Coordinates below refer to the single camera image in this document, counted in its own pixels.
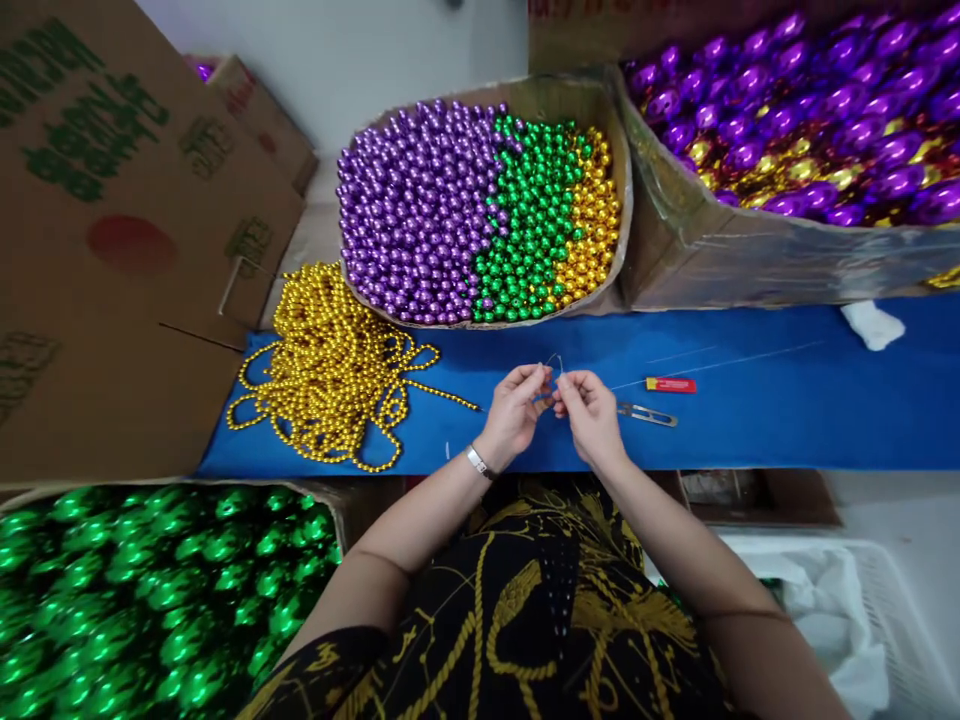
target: black dress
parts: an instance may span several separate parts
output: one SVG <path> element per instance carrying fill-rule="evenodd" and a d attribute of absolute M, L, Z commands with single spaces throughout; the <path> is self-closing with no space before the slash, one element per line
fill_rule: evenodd
<path fill-rule="evenodd" d="M 413 584 L 392 637 L 318 638 L 240 717 L 735 714 L 712 653 L 644 576 L 599 485 L 504 478 L 471 525 Z"/>

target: blue table surface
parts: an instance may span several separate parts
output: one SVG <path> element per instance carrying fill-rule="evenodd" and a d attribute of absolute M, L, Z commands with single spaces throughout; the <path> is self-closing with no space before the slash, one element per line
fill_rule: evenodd
<path fill-rule="evenodd" d="M 414 331 L 442 359 L 410 377 L 484 407 L 515 365 L 558 354 L 566 370 L 590 369 L 627 400 L 675 415 L 675 428 L 621 418 L 624 444 L 647 469 L 816 467 L 851 470 L 960 468 L 960 294 L 879 302 L 906 335 L 868 351 L 836 307 L 676 311 L 557 319 L 498 332 Z M 251 335 L 248 352 L 272 342 Z M 251 367 L 263 378 L 268 359 Z M 558 368 L 555 358 L 551 365 Z M 695 395 L 648 392 L 648 376 L 697 381 Z M 230 400 L 243 394 L 237 384 Z M 249 415 L 240 414 L 240 418 Z M 403 453 L 391 473 L 424 475 L 482 429 L 482 413 L 410 390 L 396 429 Z M 392 448 L 369 426 L 364 457 Z M 567 421 L 545 414 L 517 471 L 582 470 Z M 231 431 L 221 417 L 200 477 L 277 478 L 362 474 L 349 462 L 306 460 L 268 422 Z"/>

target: white wall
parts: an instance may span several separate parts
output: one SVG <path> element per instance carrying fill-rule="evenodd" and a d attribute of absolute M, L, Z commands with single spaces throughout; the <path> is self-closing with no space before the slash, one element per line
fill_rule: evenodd
<path fill-rule="evenodd" d="M 237 53 L 326 156 L 387 108 L 526 72 L 526 0 L 137 1 L 181 52 Z"/>

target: silver watch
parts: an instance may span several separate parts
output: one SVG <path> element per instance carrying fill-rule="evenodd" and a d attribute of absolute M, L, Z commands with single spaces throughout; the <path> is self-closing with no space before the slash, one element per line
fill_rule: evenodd
<path fill-rule="evenodd" d="M 478 473 L 483 475 L 488 480 L 493 481 L 500 477 L 499 473 L 491 470 L 490 466 L 483 461 L 483 458 L 480 457 L 480 454 L 474 449 L 473 443 L 467 445 L 467 460 L 473 464 Z"/>

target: gold bead strand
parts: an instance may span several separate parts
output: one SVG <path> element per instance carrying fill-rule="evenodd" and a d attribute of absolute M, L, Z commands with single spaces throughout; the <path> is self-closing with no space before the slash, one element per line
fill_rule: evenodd
<path fill-rule="evenodd" d="M 379 473 L 393 467 L 402 445 L 391 430 L 409 414 L 407 385 L 479 411 L 451 393 L 403 377 L 440 360 L 432 345 L 377 317 L 350 293 L 336 263 L 305 266 L 284 276 L 283 295 L 274 316 L 281 339 L 247 358 L 240 384 L 249 392 L 227 408 L 227 427 L 241 430 L 269 418 L 277 437 L 302 457 L 316 462 L 350 460 L 359 469 Z M 267 380 L 254 383 L 251 364 L 272 351 Z M 422 362 L 416 359 L 424 352 Z M 236 412 L 252 400 L 256 417 L 238 422 Z M 392 457 L 370 465 L 361 457 L 367 424 L 393 445 Z"/>

